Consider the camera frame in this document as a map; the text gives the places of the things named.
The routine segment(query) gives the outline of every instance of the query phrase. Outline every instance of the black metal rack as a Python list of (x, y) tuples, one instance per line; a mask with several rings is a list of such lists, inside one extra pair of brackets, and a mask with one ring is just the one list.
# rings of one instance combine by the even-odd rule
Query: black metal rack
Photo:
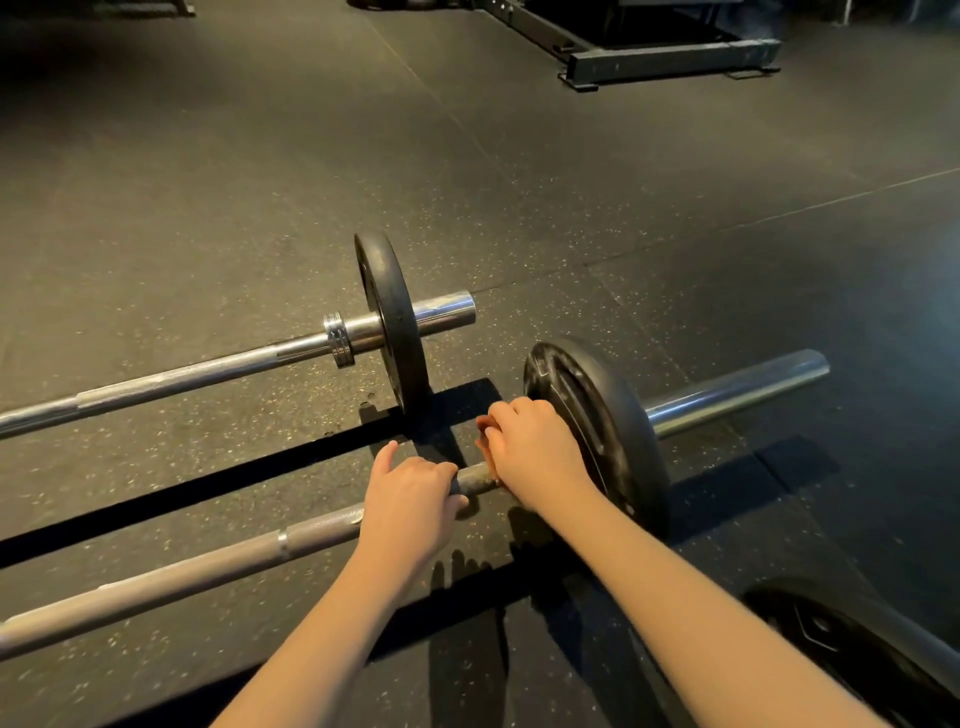
[(717, 27), (721, 6), (741, 2), (481, 0), (477, 7), (566, 63), (564, 83), (590, 91), (666, 76), (779, 70), (779, 40), (744, 39)]

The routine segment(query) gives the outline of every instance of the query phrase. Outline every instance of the barbell sleeve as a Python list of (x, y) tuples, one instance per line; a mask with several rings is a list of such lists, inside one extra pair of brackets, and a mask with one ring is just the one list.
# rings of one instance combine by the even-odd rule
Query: barbell sleeve
[[(828, 373), (822, 354), (796, 352), (650, 400), (644, 409), (663, 438)], [(457, 473), (451, 492), (472, 497), (496, 485), (486, 465), (474, 465)], [(359, 535), (362, 520), (359, 503), (15, 615), (0, 623), (0, 661), (351, 541)]]
[[(467, 291), (414, 304), (420, 337), (467, 326), (476, 321), (476, 306)], [(332, 317), (340, 321), (339, 316)], [(342, 324), (352, 353), (372, 352), (384, 346), (383, 323), (373, 312)], [(154, 375), (108, 384), (70, 397), (0, 412), (0, 440), (45, 427), (81, 420), (143, 402), (265, 372), (305, 359), (333, 353), (326, 331), (270, 344), (259, 349), (188, 364)]]

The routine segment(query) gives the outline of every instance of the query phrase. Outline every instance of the floor seam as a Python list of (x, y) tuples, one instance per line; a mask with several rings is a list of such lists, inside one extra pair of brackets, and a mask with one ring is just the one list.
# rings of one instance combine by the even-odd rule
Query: floor seam
[(799, 209), (790, 210), (788, 212), (782, 212), (777, 215), (770, 215), (768, 217), (761, 217), (759, 220), (752, 220), (747, 223), (737, 223), (736, 225), (729, 225), (724, 228), (716, 228), (715, 232), (725, 232), (731, 230), (737, 230), (739, 228), (749, 228), (753, 225), (759, 225), (760, 223), (767, 223), (771, 220), (779, 220), (784, 217), (791, 217), (793, 215), (799, 215), (802, 212), (808, 212), (811, 209), (819, 209), (821, 207), (829, 207), (833, 205), (839, 205), (840, 203), (849, 202), (850, 200), (857, 200), (861, 197), (870, 197), (871, 195), (876, 195), (878, 192), (884, 192), (888, 189), (896, 189), (897, 187), (905, 187), (908, 184), (914, 184), (916, 182), (924, 182), (925, 180), (933, 180), (938, 177), (945, 177), (946, 175), (952, 175), (960, 172), (960, 167), (951, 167), (950, 169), (943, 169), (938, 172), (931, 172), (928, 175), (922, 175), (921, 177), (915, 177), (911, 180), (904, 180), (902, 182), (893, 182), (891, 184), (884, 184), (880, 187), (875, 187), (874, 189), (869, 189), (864, 192), (857, 192), (853, 195), (846, 195), (845, 197), (838, 197), (835, 200), (827, 200), (823, 203), (817, 203), (816, 205), (808, 205), (806, 207), (800, 207)]
[(443, 99), (437, 95), (437, 93), (424, 81), (420, 75), (413, 68), (410, 67), (410, 64), (399, 54), (399, 52), (390, 44), (390, 41), (380, 33), (379, 29), (372, 23), (369, 18), (365, 18), (367, 24), (370, 26), (373, 33), (380, 39), (380, 42), (387, 48), (388, 51), (396, 58), (396, 60), (406, 69), (407, 73), (414, 77), (417, 80), (417, 83), (423, 88), (423, 90), (433, 99), (434, 103), (437, 104), (441, 109), (444, 110), (444, 113), (453, 122), (453, 124), (463, 133), (477, 149), (478, 152), (483, 156), (483, 158), (496, 170), (496, 173), (500, 175), (514, 191), (517, 190), (516, 181), (513, 180), (510, 175), (507, 174), (507, 171), (503, 166), (496, 160), (496, 158), (487, 150), (483, 144), (480, 143), (480, 139), (477, 138), (477, 135), (471, 132), (464, 123), (457, 117), (453, 111), (444, 103)]

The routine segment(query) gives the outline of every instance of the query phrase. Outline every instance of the rubber gym floor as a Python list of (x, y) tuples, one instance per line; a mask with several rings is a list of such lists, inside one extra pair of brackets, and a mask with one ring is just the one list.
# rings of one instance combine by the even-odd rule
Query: rubber gym floor
[[(383, 229), (415, 299), (474, 293), (425, 341), (420, 443), (467, 463), (542, 337), (641, 395), (824, 352), (827, 381), (665, 443), (674, 545), (734, 593), (813, 575), (960, 646), (955, 37), (794, 22), (770, 78), (577, 94), (481, 12), (198, 11), (0, 25), (0, 405), (360, 313), (352, 235)], [(362, 499), (392, 405), (378, 356), (324, 359), (0, 443), (0, 616)], [(349, 552), (6, 662), (0, 723), (205, 725)], [(500, 493), (343, 724), (671, 720), (611, 599)]]

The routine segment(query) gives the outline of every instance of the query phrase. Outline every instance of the weight plate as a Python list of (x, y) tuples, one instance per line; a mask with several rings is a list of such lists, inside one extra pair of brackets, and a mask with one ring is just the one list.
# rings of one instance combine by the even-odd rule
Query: weight plate
[(613, 364), (576, 339), (540, 342), (527, 356), (523, 385), (527, 397), (549, 401), (564, 418), (597, 488), (665, 539), (670, 477), (643, 405)]
[(396, 403), (405, 414), (417, 414), (429, 405), (430, 381), (417, 317), (400, 264), (382, 232), (358, 233), (353, 242), (367, 304), (383, 322), (384, 346), (380, 352)]
[(960, 656), (886, 604), (791, 578), (743, 600), (892, 725), (960, 726)]

